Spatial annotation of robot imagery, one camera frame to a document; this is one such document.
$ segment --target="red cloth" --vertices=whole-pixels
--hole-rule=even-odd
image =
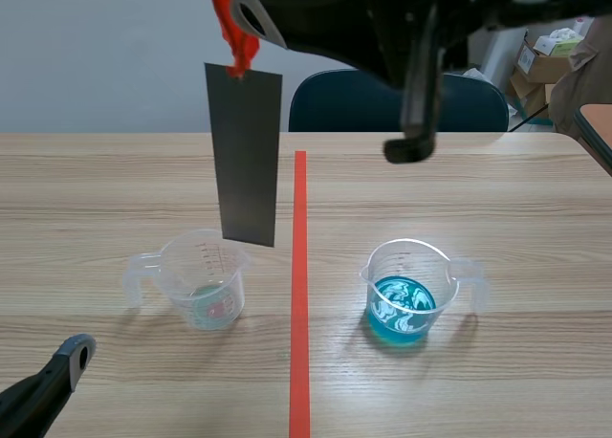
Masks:
[[[228,73],[232,77],[242,77],[251,67],[251,61],[259,51],[259,39],[243,32],[233,22],[230,2],[231,0],[212,0],[223,37],[228,41],[233,54],[233,67],[228,68]]]

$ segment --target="table surface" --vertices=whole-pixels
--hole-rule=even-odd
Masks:
[[[584,105],[580,113],[593,130],[606,142],[612,144],[612,105]]]
[[[281,139],[276,248],[247,246],[230,330],[189,329],[152,286],[126,310],[126,258],[219,228],[208,135],[0,136],[0,389],[68,336],[98,351],[48,436],[286,437],[294,151],[308,153],[315,437],[609,437],[612,182],[571,139],[442,134],[387,164],[385,134]],[[414,237],[484,262],[410,351],[371,338],[358,270]]]

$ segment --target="plastic measuring cup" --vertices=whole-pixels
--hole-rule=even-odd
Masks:
[[[130,307],[142,306],[141,280],[150,277],[187,323],[204,330],[228,326],[242,312],[242,270],[249,258],[216,230],[195,230],[159,252],[132,256],[123,275]]]
[[[392,343],[411,343],[425,336],[462,287],[472,287],[474,312],[482,312],[489,298],[489,282],[480,264],[450,260],[415,239],[378,246],[361,278],[368,284],[368,321],[375,333]]]

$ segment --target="red tape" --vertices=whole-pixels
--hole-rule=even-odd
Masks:
[[[306,151],[295,152],[289,438],[310,438],[308,201]]]

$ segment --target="chair backrest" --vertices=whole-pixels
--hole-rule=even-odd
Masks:
[[[506,132],[508,105],[499,89],[471,77],[444,75],[440,132]],[[358,70],[313,75],[297,88],[290,132],[398,132],[402,92]]]

